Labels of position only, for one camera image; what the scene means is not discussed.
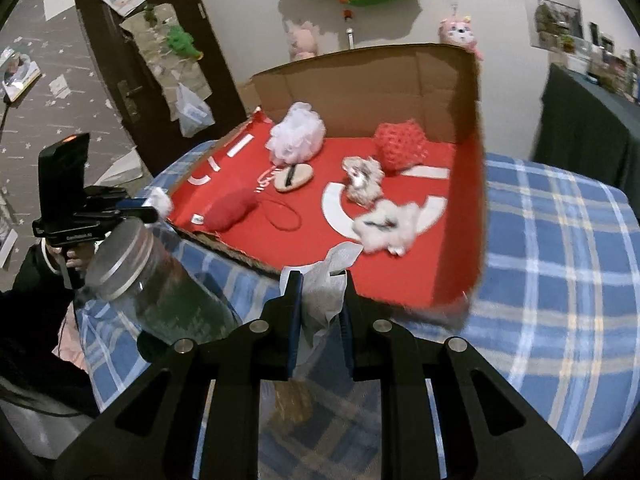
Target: red scrubber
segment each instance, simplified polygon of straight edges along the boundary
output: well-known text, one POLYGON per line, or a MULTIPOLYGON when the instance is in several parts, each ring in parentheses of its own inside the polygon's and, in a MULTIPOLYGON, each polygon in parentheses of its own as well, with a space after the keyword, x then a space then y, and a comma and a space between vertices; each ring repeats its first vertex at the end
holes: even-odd
POLYGON ((239 189, 220 197, 209 206, 204 213, 204 225, 209 232, 223 233, 257 206, 258 197, 253 189, 239 189))
POLYGON ((384 171, 402 171, 421 164, 428 140, 413 119, 400 124, 382 123, 373 136, 378 147, 378 160, 384 171))

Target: metal screw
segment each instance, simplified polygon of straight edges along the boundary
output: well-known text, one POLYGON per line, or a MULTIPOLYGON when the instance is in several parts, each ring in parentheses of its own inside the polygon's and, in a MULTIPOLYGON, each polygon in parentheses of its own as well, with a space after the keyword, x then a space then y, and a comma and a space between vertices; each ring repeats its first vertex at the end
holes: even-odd
POLYGON ((464 352, 466 350, 466 341, 461 337, 452 337, 449 339, 449 348, 454 352, 464 352))
POLYGON ((391 323, 386 319, 377 319, 373 322, 373 330, 376 332, 389 332, 391 327, 391 323))
POLYGON ((256 334, 261 334, 262 332, 266 332, 269 329, 269 323, 267 323, 263 319, 256 319, 252 321, 251 325, 249 325, 249 330, 256 334))
POLYGON ((178 339, 178 341, 174 343, 174 350, 178 352, 178 354, 191 352, 191 350, 193 350, 193 341, 191 339, 178 339))

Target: gray furry object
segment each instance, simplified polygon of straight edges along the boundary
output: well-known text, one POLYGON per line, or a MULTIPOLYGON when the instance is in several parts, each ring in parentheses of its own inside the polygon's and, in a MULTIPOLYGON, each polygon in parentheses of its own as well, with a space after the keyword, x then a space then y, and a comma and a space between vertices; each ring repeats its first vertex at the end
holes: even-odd
POLYGON ((347 156, 342 160, 342 168, 351 183, 347 186, 347 198, 363 207, 369 207, 382 196, 380 182, 385 173, 380 163, 369 157, 347 156))

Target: pink plush toy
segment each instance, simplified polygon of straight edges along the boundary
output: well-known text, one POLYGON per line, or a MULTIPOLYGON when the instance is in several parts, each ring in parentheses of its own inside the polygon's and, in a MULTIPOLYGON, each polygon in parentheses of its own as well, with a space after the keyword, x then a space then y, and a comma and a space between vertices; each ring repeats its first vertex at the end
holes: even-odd
POLYGON ((318 55, 318 42, 316 41, 318 33, 318 27, 311 22, 305 22, 302 25, 289 25, 289 53, 292 61, 318 55))
POLYGON ((476 54, 482 61, 482 54, 478 50, 478 40, 471 31, 471 18, 466 17, 462 22, 456 16, 451 16, 440 22, 440 43, 447 43, 466 48, 476 54))

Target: person's arm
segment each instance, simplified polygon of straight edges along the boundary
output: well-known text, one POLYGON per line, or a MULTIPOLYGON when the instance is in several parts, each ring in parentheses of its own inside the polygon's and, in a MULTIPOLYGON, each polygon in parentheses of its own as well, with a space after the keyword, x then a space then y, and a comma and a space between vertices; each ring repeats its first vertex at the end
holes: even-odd
POLYGON ((45 246, 32 246, 15 277, 14 288, 0 296, 0 336, 26 351, 51 352, 74 292, 48 260, 45 246))

